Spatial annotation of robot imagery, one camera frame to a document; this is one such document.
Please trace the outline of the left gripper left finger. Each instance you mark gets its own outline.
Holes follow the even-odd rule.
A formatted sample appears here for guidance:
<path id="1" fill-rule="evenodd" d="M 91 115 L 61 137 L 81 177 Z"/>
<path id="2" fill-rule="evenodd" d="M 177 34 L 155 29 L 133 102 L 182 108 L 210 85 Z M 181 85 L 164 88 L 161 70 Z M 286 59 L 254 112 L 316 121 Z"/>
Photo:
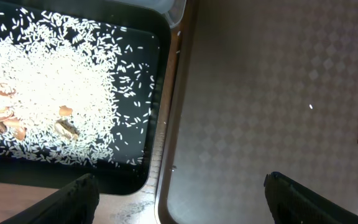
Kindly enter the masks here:
<path id="1" fill-rule="evenodd" d="M 98 204 L 98 181 L 85 174 L 2 224 L 92 224 Z"/>

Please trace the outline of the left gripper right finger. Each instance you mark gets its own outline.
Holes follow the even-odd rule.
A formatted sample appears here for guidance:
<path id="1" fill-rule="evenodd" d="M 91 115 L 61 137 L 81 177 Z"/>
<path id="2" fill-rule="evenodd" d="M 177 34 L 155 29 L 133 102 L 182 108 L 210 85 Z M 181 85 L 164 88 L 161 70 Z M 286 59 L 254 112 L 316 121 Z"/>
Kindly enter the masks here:
<path id="1" fill-rule="evenodd" d="M 358 215 L 279 172 L 266 175 L 264 189 L 275 224 L 358 224 Z"/>

